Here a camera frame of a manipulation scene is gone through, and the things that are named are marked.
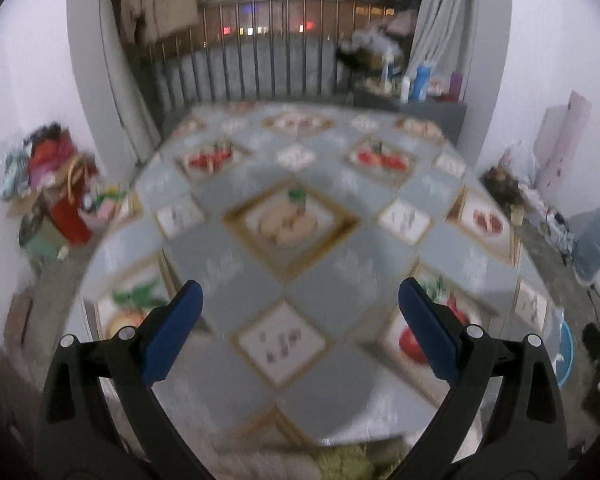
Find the pile of clothes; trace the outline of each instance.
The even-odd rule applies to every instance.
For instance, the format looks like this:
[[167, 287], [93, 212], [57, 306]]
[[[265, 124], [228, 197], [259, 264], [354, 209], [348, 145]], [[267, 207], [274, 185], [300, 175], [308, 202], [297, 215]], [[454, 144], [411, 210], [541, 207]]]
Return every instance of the pile of clothes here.
[[422, 0], [385, 0], [384, 4], [394, 10], [391, 16], [371, 20], [360, 30], [354, 31], [351, 42], [343, 44], [338, 59], [356, 72], [378, 68], [373, 59], [385, 54], [394, 56], [398, 65], [409, 58]]
[[481, 181], [514, 225], [529, 223], [560, 253], [565, 265], [571, 263], [575, 237], [560, 212], [547, 205], [534, 188], [539, 172], [535, 155], [521, 141], [509, 146], [498, 165], [486, 171]]
[[61, 258], [69, 246], [87, 243], [123, 196], [100, 182], [94, 158], [58, 123], [38, 128], [4, 159], [0, 198], [10, 203], [8, 216], [22, 217], [20, 246], [32, 260]]

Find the hanging jacket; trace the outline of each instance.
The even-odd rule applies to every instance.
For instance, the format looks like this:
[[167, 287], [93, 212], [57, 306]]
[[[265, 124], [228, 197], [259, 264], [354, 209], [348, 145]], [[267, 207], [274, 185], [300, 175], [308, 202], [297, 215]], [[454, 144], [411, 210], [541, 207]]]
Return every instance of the hanging jacket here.
[[122, 29], [129, 43], [152, 44], [197, 23], [196, 0], [122, 0]]

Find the white curtain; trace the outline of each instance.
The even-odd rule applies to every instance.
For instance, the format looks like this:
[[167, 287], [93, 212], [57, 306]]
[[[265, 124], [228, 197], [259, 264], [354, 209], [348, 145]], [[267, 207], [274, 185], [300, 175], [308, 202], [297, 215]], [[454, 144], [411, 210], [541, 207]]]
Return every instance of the white curtain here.
[[470, 4], [471, 0], [422, 0], [408, 67], [410, 76], [414, 77], [418, 67], [425, 63], [435, 73], [439, 73], [436, 69], [440, 64], [445, 68], [450, 63], [458, 64], [458, 39], [470, 26], [466, 19], [471, 15], [467, 12]]

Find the pink poster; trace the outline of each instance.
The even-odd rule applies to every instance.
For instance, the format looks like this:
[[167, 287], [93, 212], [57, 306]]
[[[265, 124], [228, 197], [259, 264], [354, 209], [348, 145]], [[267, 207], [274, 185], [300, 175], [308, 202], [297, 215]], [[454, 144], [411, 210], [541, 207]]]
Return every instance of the pink poster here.
[[577, 92], [571, 92], [560, 134], [546, 165], [538, 174], [536, 189], [547, 203], [552, 203], [571, 169], [576, 149], [591, 114], [591, 103]]

